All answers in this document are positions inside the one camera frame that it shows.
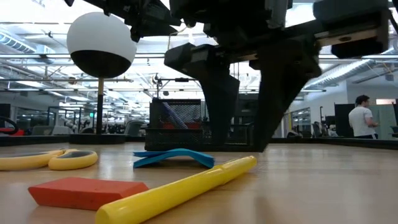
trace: wall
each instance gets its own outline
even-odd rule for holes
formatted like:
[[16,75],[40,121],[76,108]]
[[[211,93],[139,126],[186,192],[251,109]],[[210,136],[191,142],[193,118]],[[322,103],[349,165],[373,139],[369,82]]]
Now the wall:
[[355,103],[355,99],[360,95],[367,95],[371,99],[371,103],[375,104],[376,99],[397,99],[398,86],[379,85],[349,85],[347,86],[348,103]]
[[326,116],[335,115],[335,103],[342,104],[348,103],[347,96],[347,85],[343,81],[334,87],[324,88],[326,92],[323,93],[309,93],[305,96],[303,101],[294,101],[289,110],[296,111],[304,108],[310,108],[311,110],[311,123],[320,121],[320,107],[322,106],[322,116],[325,119]]
[[54,96],[28,92],[28,96],[19,93],[0,93],[0,103],[9,103],[12,107],[47,111],[49,106],[58,106],[59,100]]

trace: blue foam piece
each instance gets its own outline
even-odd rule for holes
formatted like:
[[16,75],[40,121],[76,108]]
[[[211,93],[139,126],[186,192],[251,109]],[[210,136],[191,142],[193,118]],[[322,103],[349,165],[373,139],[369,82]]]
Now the blue foam piece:
[[167,159],[175,156],[190,156],[192,159],[198,161],[199,163],[212,168],[214,166],[213,156],[195,152],[189,149],[172,149],[169,151],[162,152],[134,152],[134,156],[144,157],[136,162],[134,162],[134,168],[138,168],[144,165],[153,164],[159,162],[163,159]]

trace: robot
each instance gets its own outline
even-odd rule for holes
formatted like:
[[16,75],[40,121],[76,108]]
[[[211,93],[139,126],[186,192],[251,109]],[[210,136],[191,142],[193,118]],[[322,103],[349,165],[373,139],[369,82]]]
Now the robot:
[[[65,0],[69,6],[73,0]],[[380,54],[388,49],[389,21],[398,28],[388,0],[322,0],[313,4],[314,21],[285,27],[292,0],[85,0],[130,25],[131,39],[174,35],[181,20],[187,27],[204,23],[204,33],[218,45],[190,43],[165,53],[166,66],[200,82],[208,107],[213,144],[226,141],[234,115],[239,80],[231,63],[249,61],[261,71],[253,147],[263,151],[285,111],[304,84],[322,74],[321,47],[331,45],[338,58]]]

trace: white t-shirt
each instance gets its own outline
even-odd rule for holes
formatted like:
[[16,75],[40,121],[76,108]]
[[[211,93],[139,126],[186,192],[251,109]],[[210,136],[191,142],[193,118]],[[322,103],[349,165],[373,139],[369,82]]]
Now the white t-shirt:
[[373,118],[372,111],[357,106],[348,114],[349,124],[353,127],[354,136],[367,136],[375,134],[375,130],[366,124],[365,118]]

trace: yellow marker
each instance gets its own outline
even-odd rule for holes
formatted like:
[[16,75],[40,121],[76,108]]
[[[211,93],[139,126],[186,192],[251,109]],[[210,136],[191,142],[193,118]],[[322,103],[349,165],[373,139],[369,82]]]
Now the yellow marker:
[[95,164],[97,160],[98,156],[94,151],[68,149],[63,155],[51,158],[49,168],[52,170],[81,169]]
[[219,185],[223,185],[253,168],[253,156],[236,159],[199,174],[178,180],[103,205],[96,213],[96,224],[135,224],[190,200]]
[[0,170],[22,170],[47,166],[49,160],[62,155],[62,150],[0,155]]

